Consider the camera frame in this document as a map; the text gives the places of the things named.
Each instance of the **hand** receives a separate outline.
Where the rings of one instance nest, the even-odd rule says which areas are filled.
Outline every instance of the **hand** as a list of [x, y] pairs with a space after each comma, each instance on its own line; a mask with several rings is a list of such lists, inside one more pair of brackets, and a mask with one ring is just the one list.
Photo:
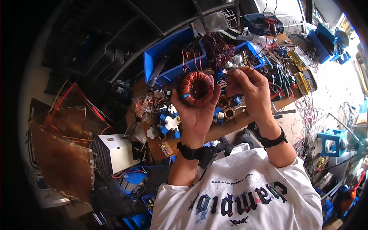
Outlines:
[[251, 67], [230, 70], [226, 78], [226, 95], [231, 97], [241, 93], [247, 105], [247, 112], [256, 123], [272, 118], [271, 97], [268, 80]]
[[176, 89], [173, 90], [171, 102], [179, 113], [183, 134], [181, 142], [191, 149], [203, 147], [205, 135], [208, 132], [213, 119], [213, 113], [219, 100], [221, 88], [215, 85], [212, 99], [205, 107], [188, 106], [178, 98]]

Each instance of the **person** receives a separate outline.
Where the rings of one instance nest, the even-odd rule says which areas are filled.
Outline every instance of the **person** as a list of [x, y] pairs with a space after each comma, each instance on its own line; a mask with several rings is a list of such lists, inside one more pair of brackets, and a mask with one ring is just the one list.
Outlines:
[[[242, 93], [261, 137], [277, 139], [282, 130], [272, 115], [268, 80], [250, 67], [230, 70], [228, 75], [227, 96]], [[184, 105], [173, 91], [183, 145], [203, 146], [219, 96], [216, 86], [210, 103], [196, 108]], [[204, 174], [198, 163], [179, 152], [168, 184], [158, 190], [151, 229], [322, 228], [321, 198], [291, 144], [282, 141], [266, 151], [240, 144], [230, 156], [215, 159]]]

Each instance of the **yellow wire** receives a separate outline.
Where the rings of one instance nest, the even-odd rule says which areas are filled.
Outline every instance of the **yellow wire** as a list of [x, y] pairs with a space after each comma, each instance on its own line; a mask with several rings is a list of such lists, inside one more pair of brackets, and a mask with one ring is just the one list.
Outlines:
[[52, 106], [51, 106], [51, 108], [50, 108], [50, 111], [54, 108], [55, 102], [56, 102], [57, 98], [59, 97], [59, 94], [61, 93], [61, 91], [63, 90], [63, 88], [64, 88], [65, 84], [66, 84], [68, 81], [69, 81], [69, 80], [66, 80], [66, 81], [65, 81], [65, 83], [64, 83], [64, 85], [61, 87], [61, 89], [60, 89], [59, 93], [57, 93], [56, 98], [55, 98], [55, 100], [54, 100], [54, 103], [52, 103]]

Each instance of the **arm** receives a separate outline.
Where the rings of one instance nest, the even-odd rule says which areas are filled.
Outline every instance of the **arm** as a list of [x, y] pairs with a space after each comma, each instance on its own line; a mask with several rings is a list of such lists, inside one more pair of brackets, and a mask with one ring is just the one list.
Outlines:
[[[171, 102], [179, 113], [183, 134], [181, 142], [183, 145], [191, 149], [203, 147], [205, 135], [208, 132], [213, 119], [213, 113], [217, 101], [220, 97], [221, 88], [215, 86], [214, 93], [210, 103], [206, 107], [192, 107], [183, 104], [176, 90], [173, 90]], [[170, 170], [169, 181], [170, 185], [192, 186], [197, 174], [198, 160], [187, 160], [179, 152], [173, 166]]]
[[[268, 80], [250, 67], [240, 67], [229, 71], [226, 78], [227, 96], [238, 93], [244, 95], [250, 117], [256, 122], [263, 138], [274, 140], [281, 135], [281, 128], [273, 118]], [[268, 159], [276, 168], [285, 167], [295, 161], [297, 154], [293, 146], [282, 142], [267, 149]]]

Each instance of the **person's right hand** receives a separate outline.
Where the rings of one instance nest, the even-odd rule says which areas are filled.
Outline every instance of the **person's right hand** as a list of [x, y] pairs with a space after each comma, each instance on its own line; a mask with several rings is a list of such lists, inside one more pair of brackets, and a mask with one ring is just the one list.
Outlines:
[[247, 105], [247, 112], [256, 123], [273, 119], [271, 97], [268, 80], [251, 67], [244, 66], [232, 69], [226, 78], [226, 96], [242, 93]]

